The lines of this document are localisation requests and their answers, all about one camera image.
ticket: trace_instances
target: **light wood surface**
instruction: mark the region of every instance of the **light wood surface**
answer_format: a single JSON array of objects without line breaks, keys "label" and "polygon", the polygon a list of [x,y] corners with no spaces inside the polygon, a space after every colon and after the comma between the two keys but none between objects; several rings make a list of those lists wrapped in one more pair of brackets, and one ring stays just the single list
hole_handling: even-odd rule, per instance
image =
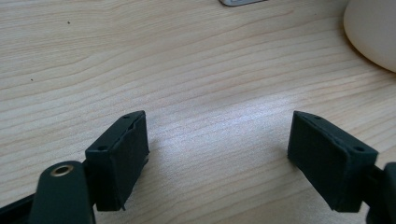
[{"label": "light wood surface", "polygon": [[293,110],[396,161],[396,75],[343,30],[342,0],[2,1],[0,206],[145,110],[149,162],[97,223],[364,223],[286,158]]}]

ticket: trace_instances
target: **wooden desk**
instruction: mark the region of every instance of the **wooden desk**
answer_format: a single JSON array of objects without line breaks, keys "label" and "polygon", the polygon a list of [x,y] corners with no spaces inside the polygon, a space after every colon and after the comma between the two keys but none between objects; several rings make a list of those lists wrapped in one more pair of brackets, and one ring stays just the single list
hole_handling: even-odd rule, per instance
[{"label": "wooden desk", "polygon": [[0,3],[0,206],[146,110],[150,161],[98,223],[364,223],[286,158],[293,110],[396,161],[396,75],[348,43],[341,0]]}]

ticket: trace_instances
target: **screw hole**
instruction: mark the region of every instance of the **screw hole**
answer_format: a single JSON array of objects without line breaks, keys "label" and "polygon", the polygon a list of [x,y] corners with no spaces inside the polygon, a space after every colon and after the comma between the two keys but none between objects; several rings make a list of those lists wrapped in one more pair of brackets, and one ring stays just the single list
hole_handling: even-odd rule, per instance
[{"label": "screw hole", "polygon": [[98,147],[98,150],[99,151],[103,151],[103,150],[105,150],[107,148],[107,146],[100,146],[100,147]]},{"label": "screw hole", "polygon": [[355,149],[358,150],[358,151],[364,151],[363,147],[355,147]]},{"label": "screw hole", "polygon": [[58,177],[58,176],[62,176],[62,175],[67,175],[70,172],[72,172],[73,170],[73,166],[72,165],[62,165],[62,166],[58,166],[55,169],[53,169],[50,174],[52,176]]}]

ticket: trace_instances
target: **white cup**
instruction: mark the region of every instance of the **white cup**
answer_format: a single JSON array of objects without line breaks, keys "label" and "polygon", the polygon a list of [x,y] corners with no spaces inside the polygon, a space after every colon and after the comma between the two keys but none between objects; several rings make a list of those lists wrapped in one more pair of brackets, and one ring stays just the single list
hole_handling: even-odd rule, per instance
[{"label": "white cup", "polygon": [[344,27],[358,51],[396,72],[396,0],[350,0]]}]

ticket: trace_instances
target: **wood grain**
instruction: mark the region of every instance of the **wood grain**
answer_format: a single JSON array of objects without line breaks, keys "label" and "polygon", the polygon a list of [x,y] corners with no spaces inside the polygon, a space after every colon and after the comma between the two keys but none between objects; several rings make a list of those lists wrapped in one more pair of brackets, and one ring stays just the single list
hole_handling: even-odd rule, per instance
[{"label": "wood grain", "polygon": [[0,2],[0,206],[143,109],[149,163],[98,223],[364,223],[286,158],[302,110],[396,161],[396,76],[349,44],[346,4]]}]

